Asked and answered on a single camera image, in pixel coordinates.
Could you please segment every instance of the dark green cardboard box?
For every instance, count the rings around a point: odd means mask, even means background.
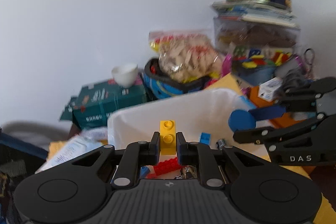
[[[128,89],[110,79],[83,86],[78,97],[71,97],[60,120],[72,121],[80,129],[107,126],[107,119],[114,111],[148,101],[140,77]]]

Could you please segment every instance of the screw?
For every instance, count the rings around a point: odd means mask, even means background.
[[[116,178],[113,182],[117,186],[127,186],[131,183],[130,179],[128,178]]]
[[[323,117],[324,117],[323,113],[320,113],[320,114],[317,115],[317,119],[319,119],[319,120],[323,119]]]
[[[269,148],[268,148],[268,151],[269,152],[273,152],[274,150],[276,150],[276,146],[273,144],[273,145],[271,145]]]
[[[207,185],[210,187],[220,187],[223,185],[223,181],[220,179],[208,179]]]

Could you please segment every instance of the blue disc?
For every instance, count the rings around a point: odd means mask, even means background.
[[[252,114],[242,109],[233,111],[227,122],[233,132],[236,130],[247,130],[256,127],[256,120]]]

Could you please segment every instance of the white container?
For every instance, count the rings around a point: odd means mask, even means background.
[[[216,149],[216,141],[224,138],[234,145],[257,156],[267,155],[263,145],[239,144],[227,120],[235,109],[253,108],[245,97],[230,89],[210,89],[158,100],[114,112],[108,120],[109,144],[124,149],[129,143],[150,141],[154,131],[160,130],[160,120],[175,120],[176,131],[183,132],[187,142],[199,141],[202,132],[210,133],[210,147]],[[269,126],[266,121],[257,127]]]
[[[130,88],[138,76],[138,65],[127,64],[123,66],[114,67],[112,69],[112,76],[115,82],[123,88]]]

